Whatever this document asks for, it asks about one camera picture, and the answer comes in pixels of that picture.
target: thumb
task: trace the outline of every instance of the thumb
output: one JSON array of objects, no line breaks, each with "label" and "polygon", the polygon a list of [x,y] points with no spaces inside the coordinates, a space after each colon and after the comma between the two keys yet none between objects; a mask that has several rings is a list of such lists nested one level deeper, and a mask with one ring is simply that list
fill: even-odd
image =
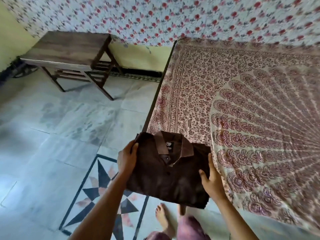
[{"label": "thumb", "polygon": [[202,171],[202,170],[200,169],[200,170],[199,170],[199,173],[200,173],[200,177],[201,177],[202,184],[209,181],[204,171]]},{"label": "thumb", "polygon": [[133,145],[131,155],[137,155],[138,145],[139,145],[138,143]]}]

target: purple pants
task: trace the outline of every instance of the purple pants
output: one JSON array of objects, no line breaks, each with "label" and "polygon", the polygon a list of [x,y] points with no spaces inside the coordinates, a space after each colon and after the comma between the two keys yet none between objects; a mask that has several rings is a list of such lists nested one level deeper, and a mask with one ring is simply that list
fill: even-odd
[{"label": "purple pants", "polygon": [[[151,232],[145,240],[171,240],[163,232]],[[210,240],[194,216],[181,216],[178,222],[177,240]]]}]

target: dark brown shirt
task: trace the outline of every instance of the dark brown shirt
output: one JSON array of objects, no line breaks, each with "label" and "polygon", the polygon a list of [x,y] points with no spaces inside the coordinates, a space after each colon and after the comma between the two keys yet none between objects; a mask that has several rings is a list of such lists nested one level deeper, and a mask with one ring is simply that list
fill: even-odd
[{"label": "dark brown shirt", "polygon": [[209,146],[190,143],[183,135],[142,132],[137,163],[127,189],[185,206],[204,209],[209,196],[201,184],[199,169],[209,177]]}]

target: forearm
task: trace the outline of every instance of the forearm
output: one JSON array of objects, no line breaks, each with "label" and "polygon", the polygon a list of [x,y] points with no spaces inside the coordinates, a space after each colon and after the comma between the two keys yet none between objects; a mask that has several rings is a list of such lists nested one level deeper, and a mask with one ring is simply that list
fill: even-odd
[{"label": "forearm", "polygon": [[259,240],[227,197],[217,201],[216,204],[233,239]]},{"label": "forearm", "polygon": [[118,174],[69,239],[110,239],[128,178]]}]

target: table top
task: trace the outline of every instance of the table top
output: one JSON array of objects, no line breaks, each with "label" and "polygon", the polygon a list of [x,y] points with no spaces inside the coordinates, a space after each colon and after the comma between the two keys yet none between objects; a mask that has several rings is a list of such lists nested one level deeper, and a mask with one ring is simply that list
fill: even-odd
[{"label": "table top", "polygon": [[20,59],[39,66],[69,64],[90,67],[94,60],[101,58],[109,37],[108,33],[48,31]]}]

